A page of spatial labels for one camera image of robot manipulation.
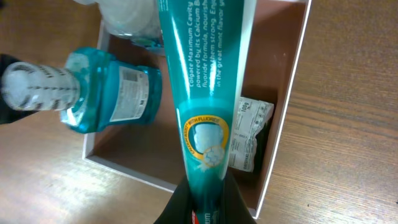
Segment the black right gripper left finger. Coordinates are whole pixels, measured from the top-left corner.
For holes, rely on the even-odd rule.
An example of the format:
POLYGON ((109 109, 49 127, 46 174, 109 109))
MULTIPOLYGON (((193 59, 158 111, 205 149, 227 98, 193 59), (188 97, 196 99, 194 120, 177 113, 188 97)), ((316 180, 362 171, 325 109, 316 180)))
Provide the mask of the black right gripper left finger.
POLYGON ((192 211, 193 198, 184 177, 154 224, 192 224, 192 211))

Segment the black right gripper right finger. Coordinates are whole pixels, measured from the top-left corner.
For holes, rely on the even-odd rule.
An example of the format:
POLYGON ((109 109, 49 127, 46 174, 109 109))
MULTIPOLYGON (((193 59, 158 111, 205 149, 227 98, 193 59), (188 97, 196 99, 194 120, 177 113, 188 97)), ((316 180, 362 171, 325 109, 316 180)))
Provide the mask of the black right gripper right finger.
POLYGON ((223 181, 219 219, 220 224, 256 224, 233 175, 229 172, 223 181))

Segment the green Dettol soap pack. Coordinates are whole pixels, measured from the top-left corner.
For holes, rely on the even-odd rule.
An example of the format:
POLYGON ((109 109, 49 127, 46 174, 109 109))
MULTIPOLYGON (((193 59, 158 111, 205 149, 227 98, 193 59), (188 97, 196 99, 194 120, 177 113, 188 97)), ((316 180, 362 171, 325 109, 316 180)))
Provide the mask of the green Dettol soap pack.
POLYGON ((273 112, 272 103, 240 97, 229 153, 231 168, 255 174, 260 171, 273 112))

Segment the blue mouthwash bottle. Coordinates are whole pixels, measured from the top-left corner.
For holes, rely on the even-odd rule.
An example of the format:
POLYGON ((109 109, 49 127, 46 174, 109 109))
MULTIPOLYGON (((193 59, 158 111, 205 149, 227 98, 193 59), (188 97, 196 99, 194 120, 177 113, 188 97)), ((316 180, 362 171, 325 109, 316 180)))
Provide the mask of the blue mouthwash bottle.
POLYGON ((1 124, 39 111, 58 111, 60 121, 81 134, 112 125, 148 124, 161 96, 158 68, 125 63, 96 48, 74 50, 64 67, 1 55, 1 124))

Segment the teal toothpaste tube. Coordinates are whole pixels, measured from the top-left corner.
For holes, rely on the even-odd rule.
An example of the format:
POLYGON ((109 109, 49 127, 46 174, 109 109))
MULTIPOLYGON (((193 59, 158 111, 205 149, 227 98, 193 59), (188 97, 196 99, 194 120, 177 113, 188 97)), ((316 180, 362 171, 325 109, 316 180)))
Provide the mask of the teal toothpaste tube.
POLYGON ((256 2, 157 4, 193 211, 219 223, 256 2))

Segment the purple foam soap pump bottle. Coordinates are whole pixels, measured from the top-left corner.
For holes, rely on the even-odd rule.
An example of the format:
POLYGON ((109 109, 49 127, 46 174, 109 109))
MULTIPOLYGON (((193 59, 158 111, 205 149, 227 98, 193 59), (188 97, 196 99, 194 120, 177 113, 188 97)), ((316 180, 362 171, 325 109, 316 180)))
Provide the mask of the purple foam soap pump bottle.
POLYGON ((156 0, 75 0, 97 4, 106 30, 155 54, 165 55, 156 0))

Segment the white cardboard box pink inside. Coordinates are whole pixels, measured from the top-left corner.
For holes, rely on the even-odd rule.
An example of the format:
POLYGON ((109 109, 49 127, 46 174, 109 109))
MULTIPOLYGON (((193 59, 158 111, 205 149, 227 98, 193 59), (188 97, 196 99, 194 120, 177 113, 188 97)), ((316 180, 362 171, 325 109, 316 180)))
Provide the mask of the white cardboard box pink inside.
MULTIPOLYGON (((232 170, 253 218, 258 218, 270 182, 294 82, 310 1, 258 1, 243 81, 243 96, 275 106, 261 169, 232 170)), ((163 94, 153 123, 117 125, 85 135, 82 158, 131 179, 173 192, 185 175, 165 58, 99 30, 97 47, 136 65, 158 67, 163 94)))

